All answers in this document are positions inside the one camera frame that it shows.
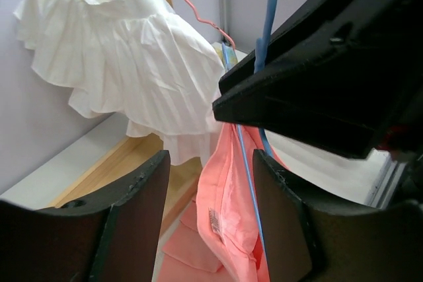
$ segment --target fabric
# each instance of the fabric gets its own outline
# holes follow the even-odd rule
[[[127,134],[156,133],[173,165],[205,163],[221,125],[212,114],[224,67],[212,46],[165,0],[24,0],[18,39],[33,70],[71,87],[86,118],[121,112]]]
[[[257,128],[241,131],[252,171],[252,153],[263,144]],[[233,279],[269,281],[235,125],[223,124],[217,149],[200,176],[196,205],[198,232]]]
[[[373,150],[366,160],[342,158],[305,143],[267,131],[269,143],[301,178],[359,204],[368,204],[377,187],[388,152]]]
[[[157,282],[234,282],[198,234],[195,201],[182,214],[163,252],[165,257]]]

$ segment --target ruffle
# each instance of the ruffle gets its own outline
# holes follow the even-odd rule
[[[220,130],[212,115],[224,68],[213,47],[165,0],[24,0],[17,37],[33,70],[71,87],[86,118],[121,112],[127,134],[156,133],[178,165],[207,161]]]

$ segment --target pink fabric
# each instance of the pink fabric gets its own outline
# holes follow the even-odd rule
[[[165,254],[157,282],[234,282],[222,266],[216,273],[194,269]]]
[[[241,131],[252,172],[252,153],[263,144],[257,128]],[[196,204],[198,232],[231,276],[240,282],[269,281],[235,125],[223,124],[217,149],[200,176]]]
[[[234,282],[198,234],[196,214],[196,202],[192,201],[163,246],[165,257],[157,282]]]

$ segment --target screw hole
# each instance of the screw hole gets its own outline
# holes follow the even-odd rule
[[[65,205],[60,208],[75,208],[84,206],[85,204],[87,204],[87,202],[83,201],[82,199],[74,199],[73,201],[68,201]]]
[[[338,31],[336,31],[335,35],[330,38],[331,44],[344,44],[352,30],[352,22],[348,22],[341,26]]]

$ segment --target white fabric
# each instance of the white fabric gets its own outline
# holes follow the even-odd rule
[[[387,152],[372,151],[366,160],[349,160],[270,131],[266,134],[276,154],[293,173],[360,204],[368,203],[388,156]]]
[[[224,68],[165,0],[24,0],[15,14],[18,39],[35,50],[33,70],[74,88],[69,105],[78,113],[124,113],[127,134],[156,133],[173,165],[208,160]]]

